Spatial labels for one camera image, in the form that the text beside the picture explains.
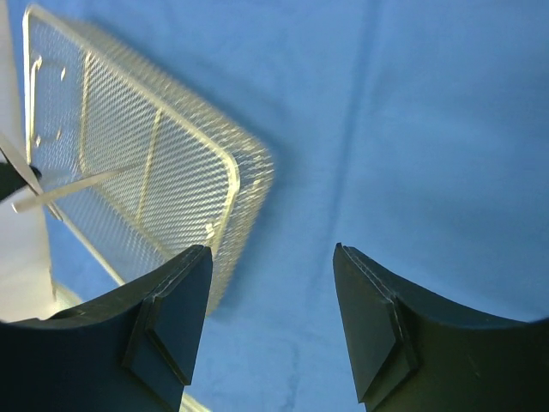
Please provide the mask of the steel mesh instrument tray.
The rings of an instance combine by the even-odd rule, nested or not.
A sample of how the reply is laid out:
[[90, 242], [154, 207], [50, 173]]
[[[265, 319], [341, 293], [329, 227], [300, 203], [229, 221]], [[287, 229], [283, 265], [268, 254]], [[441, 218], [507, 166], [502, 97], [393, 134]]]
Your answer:
[[191, 245], [222, 300], [274, 177], [267, 148], [97, 26], [33, 4], [22, 17], [27, 160], [44, 190], [105, 173], [55, 202], [125, 284]]

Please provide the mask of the blue surgical cloth wrap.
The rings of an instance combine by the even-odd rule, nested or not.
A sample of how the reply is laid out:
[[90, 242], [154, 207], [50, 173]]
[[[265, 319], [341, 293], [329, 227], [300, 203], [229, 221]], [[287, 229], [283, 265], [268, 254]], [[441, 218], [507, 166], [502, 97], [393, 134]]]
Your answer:
[[[9, 1], [94, 24], [247, 130], [274, 177], [202, 329], [208, 411], [369, 411], [337, 245], [448, 300], [548, 322], [545, 1]], [[117, 283], [74, 234], [54, 270]]]

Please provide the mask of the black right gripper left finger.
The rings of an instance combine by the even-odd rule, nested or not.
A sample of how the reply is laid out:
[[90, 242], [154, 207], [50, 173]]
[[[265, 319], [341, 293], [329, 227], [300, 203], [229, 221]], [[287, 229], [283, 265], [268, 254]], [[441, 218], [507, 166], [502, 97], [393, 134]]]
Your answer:
[[176, 411], [213, 273], [193, 245], [156, 270], [40, 320], [1, 326], [4, 411]]

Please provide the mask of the steel surgical forceps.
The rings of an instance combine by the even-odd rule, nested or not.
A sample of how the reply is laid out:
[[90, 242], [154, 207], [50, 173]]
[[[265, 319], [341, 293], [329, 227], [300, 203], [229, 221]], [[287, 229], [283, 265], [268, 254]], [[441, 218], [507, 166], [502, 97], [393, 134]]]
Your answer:
[[28, 197], [20, 201], [14, 202], [11, 204], [11, 206], [14, 212], [24, 213], [29, 211], [30, 209], [39, 206], [53, 204], [54, 201], [58, 200], [61, 197], [67, 197], [70, 194], [82, 191], [90, 186], [97, 185], [100, 182], [111, 179], [119, 175], [120, 173], [129, 171], [135, 167], [137, 167], [137, 164], [120, 167], [111, 171], [96, 173], [94, 175], [90, 175], [85, 178], [73, 181], [69, 184], [60, 186], [51, 191], [47, 191], [34, 197]]

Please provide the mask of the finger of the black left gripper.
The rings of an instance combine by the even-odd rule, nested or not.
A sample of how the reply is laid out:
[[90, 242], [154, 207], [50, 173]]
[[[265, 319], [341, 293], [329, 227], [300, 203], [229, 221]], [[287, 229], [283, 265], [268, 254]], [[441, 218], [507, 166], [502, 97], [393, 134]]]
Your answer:
[[38, 168], [28, 164], [15, 145], [1, 134], [1, 200], [14, 195], [17, 191], [29, 188], [35, 195], [44, 191], [39, 180], [42, 177]]

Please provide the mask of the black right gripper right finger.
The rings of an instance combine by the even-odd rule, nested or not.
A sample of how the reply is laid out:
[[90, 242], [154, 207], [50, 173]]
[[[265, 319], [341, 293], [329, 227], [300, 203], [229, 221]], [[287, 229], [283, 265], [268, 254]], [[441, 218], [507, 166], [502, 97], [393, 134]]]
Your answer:
[[369, 411], [545, 411], [548, 322], [448, 300], [337, 245], [335, 289], [358, 401]]

